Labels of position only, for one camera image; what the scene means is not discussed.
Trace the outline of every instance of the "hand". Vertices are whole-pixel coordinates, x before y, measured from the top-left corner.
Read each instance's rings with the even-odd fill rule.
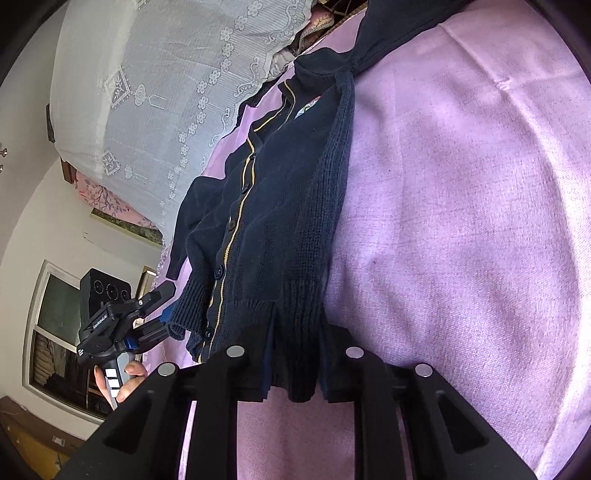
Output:
[[[117,398],[115,399],[117,403],[121,403],[127,397],[129,397],[132,394],[132,392],[136,388],[138,388],[148,376],[148,371],[146,370],[146,367],[144,367],[143,364],[136,362],[135,360],[132,360],[127,364],[127,366],[125,367],[125,372],[129,375],[137,375],[137,377],[132,378],[131,380],[128,380],[123,384],[123,386],[119,390],[119,393],[117,394]],[[107,389],[105,375],[98,366],[95,366],[95,380],[96,386],[99,387],[99,390],[103,394],[103,397],[105,397],[107,401],[111,403],[109,399],[109,391]]]

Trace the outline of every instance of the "white wall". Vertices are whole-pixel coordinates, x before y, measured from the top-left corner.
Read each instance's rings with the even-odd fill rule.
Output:
[[[0,261],[23,208],[56,159],[45,107],[65,13],[66,6],[41,26],[0,86],[0,150],[8,149],[0,157]]]
[[[91,208],[63,180],[59,159],[27,203],[0,265],[0,391],[43,420],[81,438],[96,425],[51,405],[22,386],[22,350],[35,283],[44,260],[81,278],[98,268],[135,288],[160,249],[90,217]]]

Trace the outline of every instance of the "knit sweater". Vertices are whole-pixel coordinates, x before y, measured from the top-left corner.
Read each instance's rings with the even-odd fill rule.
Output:
[[[354,48],[299,57],[279,110],[255,122],[223,180],[198,177],[178,214],[167,276],[191,276],[168,321],[197,362],[246,326],[274,331],[273,383],[314,393],[330,247],[343,204],[353,79],[467,0],[370,0]]]

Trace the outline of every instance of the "ceiling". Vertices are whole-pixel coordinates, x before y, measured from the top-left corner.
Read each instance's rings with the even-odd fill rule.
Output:
[[[0,86],[0,259],[27,202],[59,157],[47,139],[46,105],[62,7],[35,33]]]

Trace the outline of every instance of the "camera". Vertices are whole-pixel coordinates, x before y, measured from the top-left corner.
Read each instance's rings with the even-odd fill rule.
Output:
[[[123,280],[91,268],[80,280],[82,328],[106,303],[123,303],[131,298],[131,286]]]

